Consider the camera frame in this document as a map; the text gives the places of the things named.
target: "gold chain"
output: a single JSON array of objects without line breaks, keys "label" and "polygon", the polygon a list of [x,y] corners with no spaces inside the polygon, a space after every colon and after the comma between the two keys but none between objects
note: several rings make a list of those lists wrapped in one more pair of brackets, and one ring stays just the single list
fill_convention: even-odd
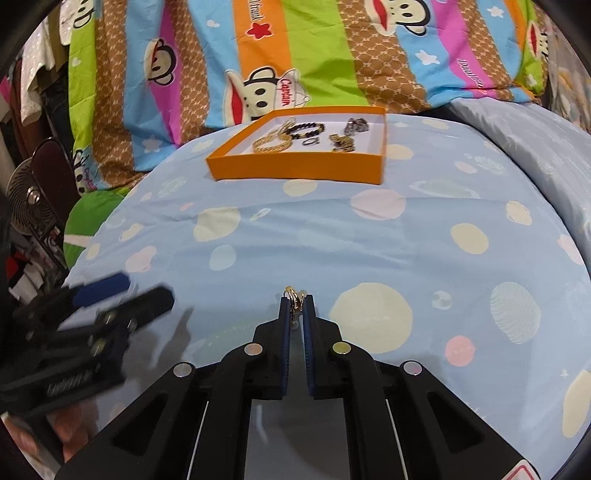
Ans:
[{"label": "gold chain", "polygon": [[[296,123],[294,118],[290,118],[287,122],[281,125],[279,128],[270,131],[264,137],[255,140],[252,143],[252,151],[254,153],[275,153],[275,152],[283,152],[287,150],[293,145],[293,139],[290,135],[285,133],[288,128],[293,127]],[[273,145],[272,147],[262,147],[266,143],[269,143],[273,140],[282,140],[282,142],[278,145]]]},{"label": "gold chain", "polygon": [[301,312],[306,295],[308,294],[305,290],[297,293],[294,287],[285,287],[283,296],[290,299],[290,328],[292,330],[296,330],[299,327],[296,320],[296,312]]}]

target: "gold necklace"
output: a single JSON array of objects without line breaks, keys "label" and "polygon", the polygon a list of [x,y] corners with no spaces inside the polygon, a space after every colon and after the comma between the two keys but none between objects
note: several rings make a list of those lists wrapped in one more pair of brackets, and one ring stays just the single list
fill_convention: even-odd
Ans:
[{"label": "gold necklace", "polygon": [[[279,128],[270,131],[264,137],[255,140],[252,143],[252,151],[253,153],[278,153],[287,150],[293,145],[293,139],[290,135],[285,133],[288,128],[293,127],[295,123],[295,119],[290,118],[287,122],[281,125]],[[280,144],[273,145],[272,147],[262,147],[266,143],[269,143],[272,140],[282,140]]]}]

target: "jewelry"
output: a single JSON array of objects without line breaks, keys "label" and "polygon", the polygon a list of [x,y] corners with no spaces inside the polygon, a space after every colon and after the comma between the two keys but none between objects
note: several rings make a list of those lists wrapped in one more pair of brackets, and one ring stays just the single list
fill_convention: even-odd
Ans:
[{"label": "jewelry", "polygon": [[329,135],[329,138],[335,144],[333,148],[333,152],[354,152],[355,151],[355,143],[353,142],[353,138],[348,135]]},{"label": "jewelry", "polygon": [[355,120],[349,118],[347,125],[345,126],[345,130],[343,131],[345,135],[354,135],[355,134]]},{"label": "jewelry", "polygon": [[[298,130],[304,130],[306,128],[315,128],[316,130],[312,130],[310,132],[306,132],[305,134],[295,134],[294,132]],[[293,127],[288,128],[285,130],[286,133],[290,134],[292,139],[300,140],[302,138],[310,138],[310,137],[317,137],[324,131],[325,127],[324,124],[320,124],[317,122],[310,122],[309,124],[299,124],[294,125]]]},{"label": "jewelry", "polygon": [[344,133],[351,137],[356,132],[366,132],[367,130],[369,130],[369,124],[365,118],[349,118]]},{"label": "jewelry", "polygon": [[366,132],[369,130],[368,121],[365,118],[357,118],[355,122],[355,131],[357,133]]},{"label": "jewelry", "polygon": [[[276,128],[275,130],[271,130],[264,137],[261,137],[258,140],[255,140],[252,143],[252,152],[253,153],[278,153],[278,152],[283,152],[284,150],[287,150],[288,148],[290,148],[293,145],[293,140],[291,139],[291,137],[287,133],[285,133],[285,131],[288,128],[293,127],[293,125],[296,124],[295,122],[296,122],[296,119],[290,118],[287,122],[285,122],[279,128]],[[277,140],[277,139],[282,140],[282,142],[278,145],[273,145],[271,147],[261,147],[261,145],[264,145],[266,143],[269,143],[269,142],[271,142],[273,140]]]},{"label": "jewelry", "polygon": [[319,143],[320,143],[320,138],[314,137],[314,138],[308,138],[308,139],[304,140],[301,144],[305,145],[306,147],[309,147],[311,145],[318,145]]},{"label": "jewelry", "polygon": [[[271,147],[262,147],[266,143],[269,143],[272,140],[282,140],[280,144],[273,145]],[[287,150],[293,145],[293,140],[291,137],[285,133],[280,133],[277,135],[277,132],[270,132],[269,134],[265,135],[258,140],[255,140],[252,144],[252,152],[253,153],[278,153]]]}]

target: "black beaded bracelet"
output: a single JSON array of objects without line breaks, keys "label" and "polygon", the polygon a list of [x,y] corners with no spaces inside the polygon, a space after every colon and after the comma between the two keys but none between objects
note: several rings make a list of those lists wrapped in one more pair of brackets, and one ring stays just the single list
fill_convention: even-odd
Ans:
[{"label": "black beaded bracelet", "polygon": [[[311,130],[309,132],[306,132],[305,134],[304,133],[302,133],[302,134],[293,133],[298,130],[304,130],[306,128],[315,128],[316,130]],[[285,130],[285,133],[290,135],[293,140],[300,140],[302,138],[317,137],[318,135],[320,135],[324,131],[324,129],[325,129],[324,124],[311,122],[309,124],[294,125],[293,127]]]}]

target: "red star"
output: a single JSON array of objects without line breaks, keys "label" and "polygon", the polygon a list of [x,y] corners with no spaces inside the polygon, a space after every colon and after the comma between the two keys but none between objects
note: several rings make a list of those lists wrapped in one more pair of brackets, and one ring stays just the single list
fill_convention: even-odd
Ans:
[{"label": "red star", "polygon": [[270,37],[273,35],[271,32],[271,26],[268,23],[260,25],[256,22],[251,24],[251,29],[247,30],[246,33],[255,37],[257,40],[260,40],[262,37]]}]

